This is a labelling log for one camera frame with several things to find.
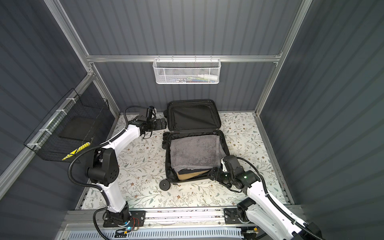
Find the grey towel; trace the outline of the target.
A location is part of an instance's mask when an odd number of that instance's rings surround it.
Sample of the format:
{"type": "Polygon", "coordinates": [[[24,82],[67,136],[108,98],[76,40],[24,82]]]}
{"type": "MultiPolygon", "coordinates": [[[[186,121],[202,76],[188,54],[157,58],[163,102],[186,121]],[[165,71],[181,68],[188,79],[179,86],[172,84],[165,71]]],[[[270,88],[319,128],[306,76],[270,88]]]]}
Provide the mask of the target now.
{"type": "Polygon", "coordinates": [[[206,170],[218,167],[226,153],[217,135],[185,137],[171,141],[171,166],[181,170],[206,170]]]}

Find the black carry-on suitcase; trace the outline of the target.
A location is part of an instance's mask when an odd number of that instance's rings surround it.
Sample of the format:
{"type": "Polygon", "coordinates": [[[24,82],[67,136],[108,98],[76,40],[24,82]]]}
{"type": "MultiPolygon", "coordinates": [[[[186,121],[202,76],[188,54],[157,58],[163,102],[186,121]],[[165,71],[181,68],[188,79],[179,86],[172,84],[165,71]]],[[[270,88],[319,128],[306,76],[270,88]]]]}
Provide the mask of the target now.
{"type": "Polygon", "coordinates": [[[220,129],[222,122],[218,109],[213,100],[172,101],[168,103],[164,116],[167,119],[169,131],[163,134],[163,149],[166,150],[166,178],[159,184],[161,190],[168,191],[171,185],[191,182],[191,180],[180,181],[177,172],[171,166],[170,146],[172,140],[193,136],[217,135],[220,137],[226,156],[230,154],[225,135],[220,129]]]}

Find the tan shorts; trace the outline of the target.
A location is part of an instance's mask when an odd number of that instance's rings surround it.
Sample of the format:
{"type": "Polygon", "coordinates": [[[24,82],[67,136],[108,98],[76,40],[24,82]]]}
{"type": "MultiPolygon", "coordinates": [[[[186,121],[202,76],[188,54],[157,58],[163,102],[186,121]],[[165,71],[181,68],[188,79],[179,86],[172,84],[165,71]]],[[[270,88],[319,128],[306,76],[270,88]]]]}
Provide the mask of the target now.
{"type": "Polygon", "coordinates": [[[183,169],[177,172],[177,177],[180,181],[206,179],[210,170],[211,169],[183,169]]]}

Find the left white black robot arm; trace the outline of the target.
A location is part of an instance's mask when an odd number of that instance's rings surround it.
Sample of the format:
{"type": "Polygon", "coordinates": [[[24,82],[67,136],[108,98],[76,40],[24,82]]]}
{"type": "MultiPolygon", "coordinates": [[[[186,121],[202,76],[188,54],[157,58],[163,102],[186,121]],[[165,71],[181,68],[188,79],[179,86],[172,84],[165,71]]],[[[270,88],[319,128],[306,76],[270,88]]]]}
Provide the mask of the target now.
{"type": "Polygon", "coordinates": [[[96,220],[99,212],[103,211],[107,220],[112,220],[123,229],[128,227],[131,221],[133,221],[134,224],[139,222],[131,216],[129,204],[124,199],[119,188],[117,180],[120,173],[118,155],[129,143],[140,136],[167,128],[166,120],[157,118],[157,110],[155,107],[128,106],[125,110],[130,108],[141,109],[140,114],[132,120],[128,120],[127,114],[124,112],[125,127],[109,140],[98,146],[81,151],[81,153],[73,159],[68,168],[68,178],[73,184],[85,188],[97,189],[102,194],[106,206],[95,210],[93,223],[98,234],[105,240],[107,240],[108,237],[100,230],[96,220]],[[89,152],[93,153],[93,158],[86,164],[86,177],[91,181],[87,184],[76,180],[73,177],[72,171],[75,162],[89,152]]]}

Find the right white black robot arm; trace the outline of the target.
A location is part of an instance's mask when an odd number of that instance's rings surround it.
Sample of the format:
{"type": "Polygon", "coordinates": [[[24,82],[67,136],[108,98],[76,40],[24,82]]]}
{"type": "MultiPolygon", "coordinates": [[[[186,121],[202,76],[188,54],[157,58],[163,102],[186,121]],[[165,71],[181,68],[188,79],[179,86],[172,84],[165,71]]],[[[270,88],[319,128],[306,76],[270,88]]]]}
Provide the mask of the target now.
{"type": "Polygon", "coordinates": [[[220,167],[212,168],[208,177],[228,190],[235,187],[247,198],[237,204],[242,223],[253,223],[273,240],[322,240],[315,223],[299,218],[275,196],[270,194],[264,177],[248,160],[234,155],[222,159],[220,167]]]}

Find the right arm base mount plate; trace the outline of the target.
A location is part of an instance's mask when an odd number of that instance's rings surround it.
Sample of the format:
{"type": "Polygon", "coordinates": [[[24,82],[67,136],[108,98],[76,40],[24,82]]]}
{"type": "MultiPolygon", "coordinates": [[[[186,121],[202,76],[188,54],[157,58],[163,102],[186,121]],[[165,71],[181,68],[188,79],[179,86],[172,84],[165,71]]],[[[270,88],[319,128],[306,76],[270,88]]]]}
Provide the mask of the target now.
{"type": "Polygon", "coordinates": [[[250,221],[244,210],[238,208],[224,208],[225,223],[230,224],[248,224],[250,221]]]}

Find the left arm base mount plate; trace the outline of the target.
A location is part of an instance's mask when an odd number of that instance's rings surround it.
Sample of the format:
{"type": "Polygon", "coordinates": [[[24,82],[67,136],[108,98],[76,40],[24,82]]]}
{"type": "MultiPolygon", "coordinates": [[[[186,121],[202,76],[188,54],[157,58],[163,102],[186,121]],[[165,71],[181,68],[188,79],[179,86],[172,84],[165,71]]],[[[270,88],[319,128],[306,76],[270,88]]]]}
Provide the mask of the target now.
{"type": "Polygon", "coordinates": [[[128,211],[126,213],[112,213],[110,211],[106,211],[103,215],[103,227],[142,227],[145,219],[145,211],[128,211]]]}

